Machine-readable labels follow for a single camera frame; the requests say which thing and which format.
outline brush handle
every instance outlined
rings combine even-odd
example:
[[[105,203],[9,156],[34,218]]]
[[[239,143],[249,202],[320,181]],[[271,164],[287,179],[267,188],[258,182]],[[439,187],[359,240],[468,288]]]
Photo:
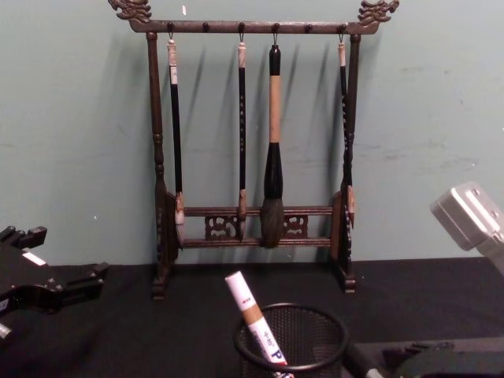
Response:
[[[245,148],[246,148],[246,98],[245,98],[245,43],[238,46],[239,80],[239,189],[245,189]]]
[[[338,45],[338,53],[339,53],[339,76],[341,83],[341,104],[343,111],[343,134],[344,134],[344,143],[345,150],[343,152],[343,183],[342,185],[351,185],[352,184],[352,170],[351,165],[349,164],[350,159],[350,144],[349,144],[349,133],[348,133],[348,125],[347,125],[347,60],[346,60],[346,49],[345,43],[341,42]]]
[[[280,142],[280,49],[272,45],[269,51],[269,142]]]
[[[348,130],[348,169],[352,169],[352,160],[354,159],[354,133],[355,118],[357,108],[357,86],[359,72],[359,47],[361,44],[360,35],[350,36],[350,64],[348,70],[348,94],[346,96],[346,117]]]
[[[284,178],[280,157],[280,49],[272,45],[269,51],[269,146],[265,170],[265,197],[282,198]]]
[[[179,86],[176,72],[176,44],[173,39],[168,42],[168,59],[170,70],[170,92],[172,97],[173,153],[175,160],[175,192],[182,192],[182,158],[180,152],[180,113]]]

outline tan brush handle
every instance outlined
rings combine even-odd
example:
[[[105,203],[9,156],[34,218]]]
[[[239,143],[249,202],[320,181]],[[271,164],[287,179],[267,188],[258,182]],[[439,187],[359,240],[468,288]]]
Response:
[[[238,45],[238,68],[245,68],[245,56],[246,56],[246,47],[244,42],[240,42]]]
[[[269,142],[280,142],[280,49],[272,45],[269,51]]]
[[[341,42],[338,45],[338,53],[339,53],[339,67],[345,67],[347,65],[347,57],[345,51],[345,43]]]

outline wooden base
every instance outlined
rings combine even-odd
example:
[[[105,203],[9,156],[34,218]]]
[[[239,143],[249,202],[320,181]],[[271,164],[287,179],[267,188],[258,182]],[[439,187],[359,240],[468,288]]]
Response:
[[[345,294],[354,294],[357,286],[354,273],[351,270],[345,272],[336,261],[332,261],[332,268],[343,292]]]
[[[168,267],[162,266],[158,267],[155,274],[154,281],[152,283],[152,299],[154,301],[165,300],[166,287],[168,286],[170,269]]]
[[[179,244],[175,227],[175,196],[167,192],[165,195],[165,211],[162,214],[162,225],[158,229],[161,233],[161,247],[158,249],[158,259],[154,281],[152,283],[152,298],[155,301],[165,299],[166,288],[169,283],[170,272],[178,258]],[[309,216],[338,216],[333,213],[332,206],[286,206],[282,246],[322,246],[335,249],[334,235],[331,238],[308,237]],[[258,217],[259,208],[247,208],[247,217]],[[256,238],[238,239],[237,207],[186,207],[186,217],[205,218],[205,238],[186,239],[185,248],[208,248],[226,246],[260,246],[261,240]],[[345,293],[355,292],[355,277],[351,272],[351,258],[342,248],[338,251],[339,258],[329,258],[329,264],[334,269],[341,289]]]

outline gray device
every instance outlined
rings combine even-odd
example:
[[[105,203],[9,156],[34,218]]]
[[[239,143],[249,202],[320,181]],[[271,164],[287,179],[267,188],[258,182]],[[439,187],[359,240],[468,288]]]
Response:
[[[476,248],[504,276],[504,213],[478,183],[452,187],[430,209],[460,248]]]

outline carved wooden crossbar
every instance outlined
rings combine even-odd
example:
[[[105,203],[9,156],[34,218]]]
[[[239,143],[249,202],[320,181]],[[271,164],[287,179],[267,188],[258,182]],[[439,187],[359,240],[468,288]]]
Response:
[[[134,32],[146,35],[149,59],[150,110],[154,142],[154,167],[156,172],[155,209],[157,235],[157,269],[152,295],[156,300],[165,297],[165,288],[171,268],[178,258],[180,245],[176,237],[175,196],[165,185],[163,154],[163,128],[159,84],[157,39],[159,33],[244,33],[244,34],[333,34],[350,35],[350,66],[346,97],[348,123],[355,125],[358,86],[359,46],[362,35],[372,35],[381,23],[391,19],[399,0],[377,3],[363,1],[358,21],[352,22],[274,22],[237,20],[152,20],[149,0],[108,0],[117,16],[127,20]],[[248,217],[259,215],[260,208],[246,209]],[[204,218],[205,235],[201,239],[185,239],[183,248],[226,246],[261,246],[259,238],[240,240],[238,207],[184,207],[186,217]],[[355,291],[355,278],[351,266],[351,240],[346,232],[335,227],[341,216],[336,206],[286,206],[283,234],[279,246],[320,246],[331,251],[329,263],[345,292]],[[310,216],[331,217],[329,237],[309,237]]]

